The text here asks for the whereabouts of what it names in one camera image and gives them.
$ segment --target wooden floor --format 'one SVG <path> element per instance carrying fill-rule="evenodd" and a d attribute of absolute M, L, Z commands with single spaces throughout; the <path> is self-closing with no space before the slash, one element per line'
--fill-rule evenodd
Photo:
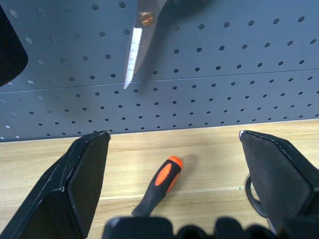
<path fill-rule="evenodd" d="M 252 223 L 266 226 L 243 190 L 248 168 L 238 140 L 241 129 L 286 138 L 319 167 L 319 120 L 113 135 L 89 238 L 101 238 L 104 224 L 111 217 L 130 215 L 154 173 L 170 155 L 182 157 L 184 169 L 153 215 L 169 218 L 175 231 L 184 224 L 197 224 L 212 232 L 215 220 L 223 215 L 235 217 L 245 227 Z M 0 231 L 41 174 L 73 140 L 0 144 Z"/>

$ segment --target black screwdriver grip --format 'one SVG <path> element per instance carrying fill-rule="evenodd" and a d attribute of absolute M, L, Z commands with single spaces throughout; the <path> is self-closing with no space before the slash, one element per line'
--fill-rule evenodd
<path fill-rule="evenodd" d="M 149 217 L 156 205 L 170 192 L 182 168 L 183 162 L 180 158 L 169 157 L 154 175 L 143 199 L 132 211 L 132 215 L 134 217 Z"/>

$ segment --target scissors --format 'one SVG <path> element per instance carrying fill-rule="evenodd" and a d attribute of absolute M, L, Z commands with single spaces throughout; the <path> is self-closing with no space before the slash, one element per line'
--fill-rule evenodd
<path fill-rule="evenodd" d="M 150 47 L 156 24 L 167 0 L 139 0 L 138 15 L 132 32 L 129 57 L 125 72 L 124 90 L 140 69 Z"/>

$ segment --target gray pegboard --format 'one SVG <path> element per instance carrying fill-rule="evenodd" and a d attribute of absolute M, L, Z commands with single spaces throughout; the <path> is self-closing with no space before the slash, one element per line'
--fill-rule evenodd
<path fill-rule="evenodd" d="M 165 8 L 126 91 L 135 0 L 0 4 L 29 56 L 0 89 L 1 141 L 318 117 L 315 0 L 214 0 L 185 18 Z"/>

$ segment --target scissor pivot screw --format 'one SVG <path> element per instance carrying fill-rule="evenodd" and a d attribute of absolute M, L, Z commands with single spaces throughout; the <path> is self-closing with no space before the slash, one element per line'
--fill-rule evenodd
<path fill-rule="evenodd" d="M 141 24 L 151 26 L 154 23 L 155 17 L 152 12 L 141 12 Z"/>

